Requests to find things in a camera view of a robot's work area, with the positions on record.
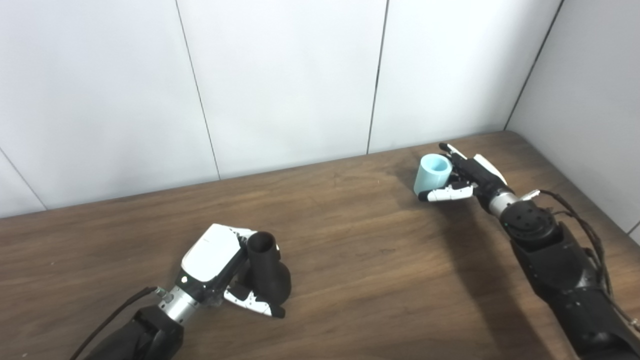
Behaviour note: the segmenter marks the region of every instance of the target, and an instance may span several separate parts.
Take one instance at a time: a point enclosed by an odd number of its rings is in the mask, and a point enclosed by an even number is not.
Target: wood grain
[[[510,132],[452,143],[485,155],[519,194],[562,193],[604,239],[619,303],[640,315],[640,248],[548,161]],[[68,358],[135,291],[170,286],[182,255],[214,222],[276,236],[293,281],[287,318],[231,304],[201,310],[176,359],[572,359],[495,219],[474,199],[417,201],[413,179],[429,152],[439,150],[423,145],[0,220],[0,359]]]

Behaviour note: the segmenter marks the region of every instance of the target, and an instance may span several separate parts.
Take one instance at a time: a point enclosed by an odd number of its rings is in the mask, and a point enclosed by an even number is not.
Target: wall seam
[[[369,137],[367,138],[367,154],[371,145],[371,131],[373,130],[373,115],[376,111],[376,97],[378,96],[378,81],[380,80],[380,64],[382,63],[382,49],[385,46],[385,32],[387,31],[387,15],[389,13],[389,1],[385,5],[385,20],[382,23],[382,38],[380,40],[380,53],[378,54],[378,69],[376,71],[376,85],[373,90],[373,104],[371,106],[371,120],[369,121]]]
[[[187,55],[189,56],[189,65],[191,66],[193,82],[196,85],[196,92],[198,93],[198,101],[200,101],[200,109],[202,110],[202,118],[204,119],[204,126],[207,129],[207,136],[209,137],[209,145],[211,146],[213,163],[216,165],[216,172],[218,173],[218,179],[222,180],[222,177],[220,176],[220,169],[218,168],[218,160],[216,159],[216,151],[213,149],[213,141],[211,140],[211,131],[209,130],[207,115],[205,114],[204,105],[202,104],[202,96],[200,95],[200,87],[198,86],[198,80],[196,78],[196,70],[193,67],[193,60],[191,59],[191,50],[189,49],[189,43],[187,42],[187,33],[184,31],[184,24],[182,23],[182,15],[180,14],[180,7],[178,6],[178,0],[175,0],[175,9],[178,11],[178,19],[180,20],[180,28],[182,30],[182,36],[184,38],[184,45],[187,48]]]
[[[636,230],[639,225],[640,225],[640,220],[638,220],[638,222],[631,228],[631,230],[629,230],[627,235],[631,235],[631,233],[633,233],[634,230]]]
[[[40,202],[40,205],[42,205],[42,207],[45,210],[49,210],[49,208],[47,208],[47,206],[44,204],[44,202],[42,202],[42,199],[38,196],[38,194],[36,193],[36,191],[34,191],[34,189],[31,187],[31,185],[27,182],[27,179],[24,178],[24,176],[22,176],[22,173],[20,172],[20,170],[18,170],[18,168],[15,166],[15,164],[11,161],[11,159],[9,158],[9,156],[6,155],[6,153],[4,152],[4,150],[2,149],[2,147],[0,147],[0,153],[4,156],[4,158],[9,162],[9,165],[11,165],[11,167],[14,169],[14,171],[18,174],[18,176],[20,176],[20,178],[22,179],[22,181],[24,181],[24,184],[29,188],[29,190],[31,190],[31,193],[33,194],[33,196],[36,197],[36,199],[38,199],[38,201]]]
[[[503,131],[505,131],[507,129],[507,126],[509,125],[509,121],[511,121],[511,118],[513,117],[513,113],[516,111],[516,107],[518,106],[518,103],[520,102],[520,98],[522,97],[522,94],[524,93],[524,88],[527,87],[527,83],[529,82],[529,78],[531,77],[531,74],[533,73],[533,68],[536,67],[538,59],[540,58],[540,54],[542,53],[542,48],[547,43],[547,38],[549,37],[549,34],[551,33],[551,29],[554,27],[554,24],[556,23],[556,19],[558,17],[558,14],[560,13],[560,9],[562,8],[563,4],[564,4],[564,0],[561,0],[560,4],[558,5],[558,9],[556,10],[556,14],[554,15],[554,18],[551,20],[551,24],[549,24],[549,28],[547,29],[547,33],[545,34],[545,38],[542,40],[542,44],[540,44],[540,48],[538,49],[538,53],[536,54],[536,58],[533,60],[533,64],[531,64],[531,69],[529,69],[529,73],[527,74],[527,77],[524,79],[524,83],[522,84],[522,88],[520,89],[520,93],[518,94],[518,97],[516,98],[516,102],[513,103],[513,108],[511,109],[511,113],[509,114],[509,117],[507,118],[507,122],[504,123],[504,128],[502,129]]]

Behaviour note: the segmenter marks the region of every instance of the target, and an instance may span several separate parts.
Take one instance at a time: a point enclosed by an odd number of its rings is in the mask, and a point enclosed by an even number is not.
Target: robotic arm
[[[157,306],[139,309],[85,360],[169,360],[182,346],[183,326],[195,311],[223,299],[283,318],[280,305],[291,293],[291,276],[273,235],[213,224],[182,258],[173,289],[156,293]]]
[[[419,200],[476,196],[511,238],[533,291],[553,310],[576,354],[584,360],[639,360],[640,340],[622,321],[604,286],[606,270],[597,258],[588,256],[566,225],[531,200],[540,190],[517,197],[481,155],[468,159],[447,143],[440,148],[453,166],[449,183],[420,192]],[[630,325],[640,329],[637,320]]]

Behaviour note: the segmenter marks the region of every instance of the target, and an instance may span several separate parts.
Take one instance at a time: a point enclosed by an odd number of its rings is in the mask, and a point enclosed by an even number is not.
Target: white wall
[[[557,0],[391,0],[372,119],[386,5],[0,3],[0,217],[500,129]]]
[[[45,209],[1,151],[0,174],[0,217]]]
[[[370,151],[502,130],[558,5],[392,0]]]
[[[222,178],[367,151],[384,0],[180,0]]]
[[[635,0],[565,1],[508,126],[627,232],[640,222],[638,19]]]
[[[216,180],[173,0],[1,2],[0,148],[47,208]]]

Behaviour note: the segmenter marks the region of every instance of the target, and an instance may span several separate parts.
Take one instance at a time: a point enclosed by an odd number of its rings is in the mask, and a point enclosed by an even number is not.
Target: cable
[[[595,230],[586,222],[583,218],[578,216],[578,213],[575,212],[573,207],[564,200],[559,194],[550,192],[548,190],[540,190],[540,193],[545,195],[549,195],[553,197],[556,201],[558,201],[562,206],[564,206],[567,211],[556,211],[553,215],[556,214],[564,214],[569,217],[572,217],[578,221],[578,224],[582,227],[585,234],[589,238],[591,245],[593,246],[593,250],[589,248],[584,248],[584,252],[587,257],[593,260],[596,268],[600,272],[601,282],[605,283],[605,291],[604,294],[607,297],[607,300],[611,303],[611,306],[616,310],[616,312],[637,332],[640,332],[640,321],[636,318],[632,318],[629,316],[622,308],[618,305],[618,303],[613,299],[613,288],[611,287],[611,278],[609,277],[609,271],[607,269],[607,265],[604,261],[604,246],[602,245],[602,239],[596,234]]]
[[[578,224],[580,224],[582,230],[584,230],[584,232],[587,234],[587,237],[589,238],[591,245],[593,246],[593,250],[596,252],[598,259],[600,260],[600,277],[605,283],[607,294],[610,297],[613,297],[611,278],[609,277],[609,269],[607,268],[607,264],[605,262],[604,247],[602,246],[602,240],[600,239],[600,237],[596,234],[591,225],[584,219],[582,219],[574,210],[573,206],[571,206],[571,204],[569,204],[569,202],[567,202],[567,200],[565,200],[562,196],[548,190],[540,190],[540,193],[554,198],[554,200],[558,201],[562,206],[564,206],[564,208],[567,209],[567,212],[562,211],[560,213],[564,213],[565,215],[568,215],[578,221]]]
[[[116,317],[118,316],[118,314],[120,314],[122,312],[122,310],[124,310],[127,306],[133,304],[134,302],[138,301],[139,299],[142,299],[143,297],[147,296],[148,294],[151,294],[152,292],[156,291],[156,289],[158,289],[157,286],[151,286],[151,287],[146,287],[142,290],[140,290],[139,292],[137,292],[135,295],[133,295],[132,297],[130,297],[129,299],[127,299],[127,301],[124,302],[124,304],[120,305],[120,307],[118,307],[116,309],[116,311],[114,311],[111,315],[109,315],[108,318],[106,318],[102,324],[100,324],[100,326],[97,327],[97,329],[95,329],[84,341],[83,343],[80,345],[80,347],[76,350],[76,352],[74,352],[73,355],[71,355],[71,358],[69,360],[76,360],[78,356],[80,356],[80,353],[84,350],[84,348],[86,348],[87,345],[89,345],[89,343],[91,342],[91,340],[93,340],[93,338],[95,338],[96,335],[98,335],[98,333],[100,331],[102,331],[107,325],[109,325],[109,323]]]

